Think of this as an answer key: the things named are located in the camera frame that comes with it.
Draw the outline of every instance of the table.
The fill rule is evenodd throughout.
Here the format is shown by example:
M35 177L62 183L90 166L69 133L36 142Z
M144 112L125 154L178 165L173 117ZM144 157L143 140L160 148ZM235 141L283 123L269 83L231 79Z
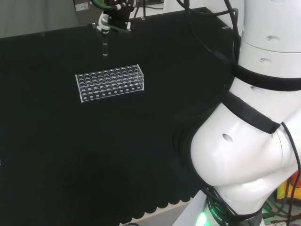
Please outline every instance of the table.
M230 55L225 24L193 21ZM117 226L199 190L172 140L208 117L229 66L182 11L138 18L134 34L111 32L107 59L101 49L91 25L0 39L0 225ZM75 74L134 64L144 92L80 102Z

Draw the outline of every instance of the green light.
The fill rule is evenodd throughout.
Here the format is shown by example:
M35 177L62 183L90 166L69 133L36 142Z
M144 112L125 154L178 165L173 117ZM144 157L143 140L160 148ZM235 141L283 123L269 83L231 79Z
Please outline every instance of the green light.
M196 222L196 226L206 226L206 225L209 225L206 214L204 212L201 212Z

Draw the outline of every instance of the white cylinder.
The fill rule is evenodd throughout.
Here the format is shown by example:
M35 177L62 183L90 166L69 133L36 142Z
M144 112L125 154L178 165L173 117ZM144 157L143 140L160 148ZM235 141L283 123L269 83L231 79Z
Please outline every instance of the white cylinder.
M245 0L242 38L258 48L301 52L300 0Z

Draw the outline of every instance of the white wall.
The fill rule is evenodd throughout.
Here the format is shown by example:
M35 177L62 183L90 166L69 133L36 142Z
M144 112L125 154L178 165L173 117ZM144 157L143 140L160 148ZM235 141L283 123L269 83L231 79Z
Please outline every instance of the white wall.
M238 8L238 29L239 33L243 29L244 20L244 0L230 0L233 8ZM190 8L207 7L212 12L220 12L227 10L224 0L190 0ZM183 10L176 0L165 0L164 12L173 12ZM224 21L228 26L232 27L231 18L229 15L220 16L220 19Z

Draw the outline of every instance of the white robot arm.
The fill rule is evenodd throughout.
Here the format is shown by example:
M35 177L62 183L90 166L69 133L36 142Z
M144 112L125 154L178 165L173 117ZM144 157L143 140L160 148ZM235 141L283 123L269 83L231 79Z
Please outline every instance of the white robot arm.
M238 215L259 212L298 169L281 123L301 156L300 21L300 0L245 0L239 78L191 144L197 173ZM245 111L250 108L251 114Z

